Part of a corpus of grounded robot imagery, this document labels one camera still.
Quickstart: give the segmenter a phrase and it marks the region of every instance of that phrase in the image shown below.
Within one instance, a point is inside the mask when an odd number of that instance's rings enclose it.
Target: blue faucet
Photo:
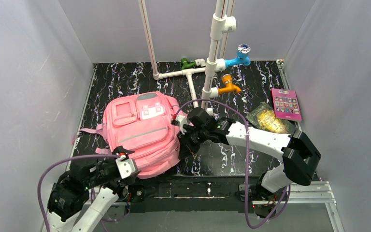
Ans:
[[[245,66],[250,65],[251,61],[248,57],[248,54],[250,51],[251,51],[250,46],[246,44],[240,44],[238,46],[237,57],[234,59],[226,59],[225,68],[228,68],[229,66],[233,66],[233,65],[240,65],[240,64],[244,64]]]

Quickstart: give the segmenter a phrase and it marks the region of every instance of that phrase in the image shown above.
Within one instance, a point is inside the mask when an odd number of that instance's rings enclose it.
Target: book cover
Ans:
[[[273,88],[272,98],[274,101],[275,117],[300,122],[302,116],[297,94],[294,90]]]
[[[297,129],[288,120],[275,118],[273,108],[266,102],[261,102],[255,110],[251,111],[246,117],[257,129],[278,134],[293,134]]]

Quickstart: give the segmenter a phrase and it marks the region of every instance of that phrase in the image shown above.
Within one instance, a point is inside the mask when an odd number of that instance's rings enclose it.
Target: white pvc pipe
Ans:
[[[227,8],[227,17],[231,17],[234,14],[234,6],[235,6],[235,0],[229,0],[228,1],[228,8]],[[227,46],[227,39],[228,39],[228,33],[225,33],[221,47],[220,47],[220,55],[219,58],[224,59],[225,56],[225,50]]]
[[[187,73],[185,76],[187,77],[188,87],[190,88],[191,99],[195,100],[195,99],[197,99],[197,96],[196,96],[196,91],[194,89],[192,74]],[[196,102],[196,101],[193,102],[193,105],[194,105],[194,108],[197,108],[198,107],[198,102]]]
[[[156,57],[154,56],[153,41],[151,40],[150,25],[148,23],[147,9],[144,0],[139,0],[140,13],[142,15],[144,33],[146,34],[148,52],[151,59],[151,67],[153,69],[153,75],[158,75]]]
[[[173,76],[182,76],[183,71],[176,71],[176,72],[167,72],[167,73],[162,73],[161,78],[169,78]]]
[[[181,71],[175,71],[175,72],[166,72],[166,73],[161,73],[161,79],[163,78],[169,78],[173,76],[184,76],[187,73],[195,74],[195,73],[203,73],[205,72],[205,67],[202,68],[197,68],[197,69],[184,69]]]
[[[225,11],[227,10],[227,3],[228,0],[217,0],[217,4],[215,5],[215,16],[222,18],[225,15]]]
[[[225,11],[227,10],[227,3],[228,3],[228,0],[217,0],[217,4],[215,6],[215,16],[217,18],[223,18],[225,16]],[[204,88],[203,88],[203,92],[201,94],[202,99],[207,99],[210,96],[211,82],[212,82],[212,78],[215,75],[218,45],[219,45],[219,40],[215,40],[215,39],[211,38],[210,51],[208,53],[208,59],[207,59],[206,69],[205,69]],[[206,109],[207,108],[207,102],[202,101],[201,102],[201,107],[203,109]]]

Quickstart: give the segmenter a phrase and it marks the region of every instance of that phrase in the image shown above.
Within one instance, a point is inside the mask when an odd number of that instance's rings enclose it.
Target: green faucet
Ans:
[[[181,63],[182,63],[181,70],[183,70],[183,69],[191,69],[191,68],[194,68],[194,67],[197,66],[197,64],[196,64],[195,61],[193,61],[191,63],[188,63],[187,58],[182,58],[181,59]]]

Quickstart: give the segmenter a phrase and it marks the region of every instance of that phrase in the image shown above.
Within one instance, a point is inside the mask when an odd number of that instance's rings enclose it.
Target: white wall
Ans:
[[[371,1],[317,0],[286,57],[346,231],[371,231]]]
[[[57,0],[0,1],[0,232],[41,228],[38,179],[70,155],[92,73]]]
[[[138,1],[59,0],[93,63],[150,61]],[[157,61],[207,58],[215,0],[147,0]],[[237,30],[226,58],[241,43],[252,60],[284,58],[315,0],[236,0]]]

